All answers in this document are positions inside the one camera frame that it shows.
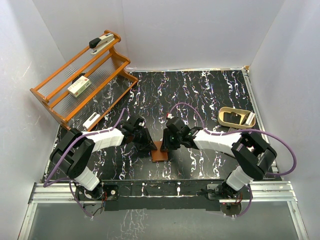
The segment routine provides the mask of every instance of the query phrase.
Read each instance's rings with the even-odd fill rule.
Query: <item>wooden rack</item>
[[[114,40],[96,55],[91,54],[91,49],[87,46],[46,80],[30,89],[64,128],[90,131],[138,82],[136,77],[128,74],[124,69],[130,60],[114,48],[114,45],[121,41],[120,36],[108,30],[104,31],[104,34],[108,33],[114,35]],[[90,79],[91,85],[76,98],[68,92],[67,88],[81,74]],[[111,94],[111,85],[115,82],[117,86],[121,85],[120,90],[117,89],[114,94],[117,98],[103,102],[104,96]],[[89,129],[84,129],[83,123],[96,112],[95,109],[100,111],[100,117]]]

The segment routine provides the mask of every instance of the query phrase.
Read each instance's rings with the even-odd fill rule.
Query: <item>metal frame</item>
[[[258,122],[258,126],[261,130],[265,130],[263,122],[261,120],[261,115],[258,110],[258,106],[253,94],[253,90],[251,87],[251,82],[248,76],[247,71],[244,68],[202,68],[202,69],[177,69],[177,70],[170,70],[170,71],[223,71],[223,70],[241,70],[246,87],[248,89],[248,93],[251,99],[251,103],[253,106],[253,110],[256,113],[256,120]],[[277,164],[274,162],[272,164],[273,172],[278,172]],[[287,202],[292,221],[294,223],[297,236],[301,240],[308,240],[307,231],[305,229],[303,220],[301,218],[301,214],[297,205],[297,198],[293,187],[290,181],[254,181],[250,184],[252,195],[253,195],[253,202]],[[183,198],[183,196],[170,196],[175,198]],[[220,203],[228,203],[233,202],[234,200],[229,199],[222,199]],[[52,204],[61,204],[61,203],[70,203],[75,204],[76,202],[73,199],[73,196],[70,192],[69,184],[68,183],[55,183],[49,188],[43,188],[42,183],[35,184],[29,205],[27,208],[27,212],[21,227],[21,231],[18,237],[18,240],[26,240],[28,239],[31,226],[35,217],[35,213],[37,210],[38,204],[43,203],[52,203]],[[100,201],[85,201],[86,204],[100,204]]]
[[[293,191],[290,181],[254,181],[250,184],[253,202],[295,202],[297,201],[295,192]],[[76,187],[71,185],[72,190],[76,192]],[[147,198],[158,198],[159,196],[146,196]],[[167,198],[184,198],[188,195],[170,195],[163,196]],[[220,203],[234,203],[234,199],[221,199]],[[43,183],[35,184],[31,197],[31,204],[75,204],[73,196],[70,192],[69,183],[55,183],[48,188],[43,187]],[[81,201],[86,204],[101,204],[101,201]]]
[[[125,70],[127,70],[130,73],[133,72],[142,72],[142,73],[148,73],[148,72],[185,72],[185,71],[239,71],[242,70],[242,67],[234,67],[234,68],[185,68],[185,69],[158,69],[158,70],[138,70],[136,68],[132,67],[126,67]]]

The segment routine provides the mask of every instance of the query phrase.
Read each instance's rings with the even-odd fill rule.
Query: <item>white box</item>
[[[68,87],[68,92],[77,98],[90,85],[91,81],[89,80],[89,78],[81,76],[70,87]]]
[[[97,114],[96,112],[94,112],[82,125],[86,130],[88,130],[92,124],[95,123],[95,121],[100,118],[100,114]]]

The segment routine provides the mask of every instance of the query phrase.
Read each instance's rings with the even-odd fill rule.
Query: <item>glass panel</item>
[[[100,206],[86,209],[94,212]],[[138,209],[98,212],[91,221],[75,203],[38,204],[28,239],[298,239],[287,202],[253,202],[245,215],[234,220],[221,214],[204,209]]]

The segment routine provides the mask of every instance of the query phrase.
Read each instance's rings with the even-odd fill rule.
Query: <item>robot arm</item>
[[[50,161],[56,165],[75,139],[85,133],[75,128],[69,130],[51,153]],[[99,199],[103,190],[100,179],[87,167],[92,152],[131,142],[134,142],[140,151],[157,150],[148,129],[145,128],[144,119],[141,117],[131,116],[128,121],[113,130],[109,128],[109,130],[90,133],[92,135],[83,137],[73,146],[73,151],[70,150],[67,153],[59,169],[85,188],[85,193],[93,199]]]
[[[178,117],[169,114],[167,119],[161,151],[176,150],[184,145],[223,152],[238,161],[239,166],[215,190],[216,195],[234,197],[252,180],[262,180],[277,157],[276,151],[256,132],[209,135],[201,127],[190,129]]]

